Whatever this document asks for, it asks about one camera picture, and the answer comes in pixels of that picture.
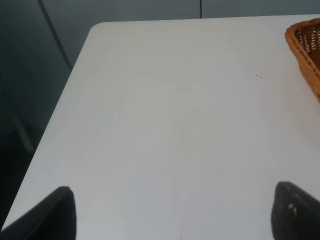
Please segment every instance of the black object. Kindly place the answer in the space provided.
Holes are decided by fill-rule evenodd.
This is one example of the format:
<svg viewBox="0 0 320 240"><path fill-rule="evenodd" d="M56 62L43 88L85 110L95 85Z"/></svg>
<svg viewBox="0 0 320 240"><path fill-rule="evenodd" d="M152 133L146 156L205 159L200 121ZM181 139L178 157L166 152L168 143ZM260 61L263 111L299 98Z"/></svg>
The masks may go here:
<svg viewBox="0 0 320 240"><path fill-rule="evenodd" d="M275 240L319 240L320 202L291 182L279 182L271 226Z"/></svg>
<svg viewBox="0 0 320 240"><path fill-rule="evenodd" d="M74 194L62 186L2 230L0 240L75 240L76 232Z"/></svg>

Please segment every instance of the brown wicker basket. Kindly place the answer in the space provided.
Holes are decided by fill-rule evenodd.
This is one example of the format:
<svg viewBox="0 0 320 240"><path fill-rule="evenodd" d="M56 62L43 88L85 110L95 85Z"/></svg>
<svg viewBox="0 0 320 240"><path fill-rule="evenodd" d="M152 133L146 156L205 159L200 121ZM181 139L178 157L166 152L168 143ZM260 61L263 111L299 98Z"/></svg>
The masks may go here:
<svg viewBox="0 0 320 240"><path fill-rule="evenodd" d="M320 102L320 18L291 25L284 36L303 77Z"/></svg>

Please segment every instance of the wicker basket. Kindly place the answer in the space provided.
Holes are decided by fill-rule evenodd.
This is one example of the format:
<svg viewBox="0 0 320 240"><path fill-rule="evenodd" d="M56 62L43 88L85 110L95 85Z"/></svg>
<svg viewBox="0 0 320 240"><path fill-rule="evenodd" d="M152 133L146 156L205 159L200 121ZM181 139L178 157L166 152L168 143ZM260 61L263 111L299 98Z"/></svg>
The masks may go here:
<svg viewBox="0 0 320 240"><path fill-rule="evenodd" d="M320 102L320 18L291 25L284 36L303 77Z"/></svg>

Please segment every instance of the white table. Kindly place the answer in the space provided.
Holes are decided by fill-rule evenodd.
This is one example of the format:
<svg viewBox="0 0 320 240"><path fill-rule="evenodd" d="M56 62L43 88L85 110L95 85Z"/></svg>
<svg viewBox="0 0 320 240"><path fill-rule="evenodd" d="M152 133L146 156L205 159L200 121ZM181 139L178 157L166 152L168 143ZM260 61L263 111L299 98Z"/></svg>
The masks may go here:
<svg viewBox="0 0 320 240"><path fill-rule="evenodd" d="M5 226L70 186L78 240L273 239L278 181L320 199L320 104L284 38L315 17L94 26Z"/></svg>

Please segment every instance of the basket rim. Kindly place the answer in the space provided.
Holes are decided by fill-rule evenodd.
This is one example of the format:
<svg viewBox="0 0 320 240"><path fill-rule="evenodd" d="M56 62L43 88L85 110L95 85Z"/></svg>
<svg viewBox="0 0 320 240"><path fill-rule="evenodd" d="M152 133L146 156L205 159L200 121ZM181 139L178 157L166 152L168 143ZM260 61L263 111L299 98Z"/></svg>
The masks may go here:
<svg viewBox="0 0 320 240"><path fill-rule="evenodd" d="M295 57L298 58L299 55L303 56L303 58L306 60L306 62L308 64L308 66L312 69L312 71L314 72L316 77L320 80L320 70L317 68L314 61L308 55L306 50L300 45L300 42L298 41L298 39L296 38L296 35L295 35L295 32L298 29L303 29L305 27L311 27L312 25L320 25L320 18L314 18L311 20L295 23L286 29L284 36L285 36L286 42L288 43L288 45L289 45L291 51L293 52L293 54L295 55Z"/></svg>

